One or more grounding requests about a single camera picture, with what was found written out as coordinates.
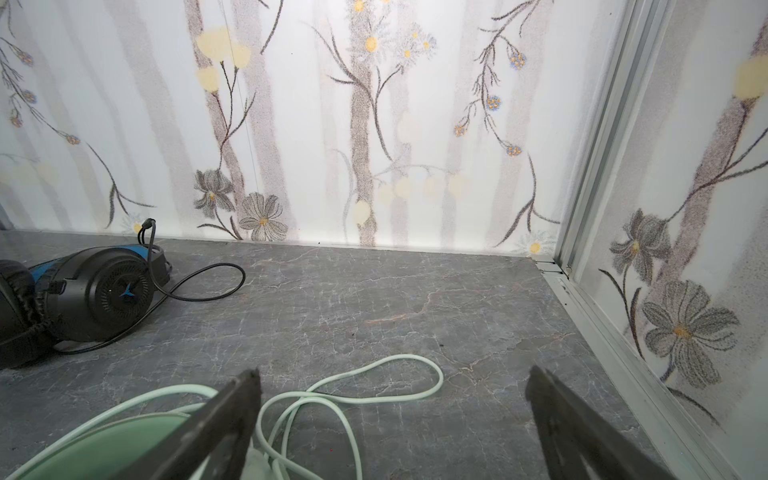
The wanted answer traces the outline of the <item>black blue headphones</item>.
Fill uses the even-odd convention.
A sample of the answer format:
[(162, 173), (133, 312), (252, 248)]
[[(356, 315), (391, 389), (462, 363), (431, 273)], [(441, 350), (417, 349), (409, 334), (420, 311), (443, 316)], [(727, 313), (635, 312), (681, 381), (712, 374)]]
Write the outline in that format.
[(34, 267), (1, 262), (1, 367), (17, 368), (62, 341), (101, 342), (150, 309), (172, 266), (160, 247), (93, 247)]

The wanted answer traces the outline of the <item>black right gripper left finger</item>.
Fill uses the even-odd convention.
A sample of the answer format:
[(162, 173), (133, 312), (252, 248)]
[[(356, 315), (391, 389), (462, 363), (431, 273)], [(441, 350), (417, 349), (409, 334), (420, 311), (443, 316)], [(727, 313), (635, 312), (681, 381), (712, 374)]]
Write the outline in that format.
[(261, 408), (259, 371), (243, 371), (117, 479), (239, 479)]

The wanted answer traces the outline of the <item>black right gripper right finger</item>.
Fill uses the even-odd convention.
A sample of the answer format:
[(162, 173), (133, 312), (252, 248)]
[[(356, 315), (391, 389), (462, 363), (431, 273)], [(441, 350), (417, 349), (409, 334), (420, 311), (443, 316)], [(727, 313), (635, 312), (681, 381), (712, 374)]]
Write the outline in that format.
[(525, 388), (551, 479), (671, 479), (554, 374), (533, 366)]

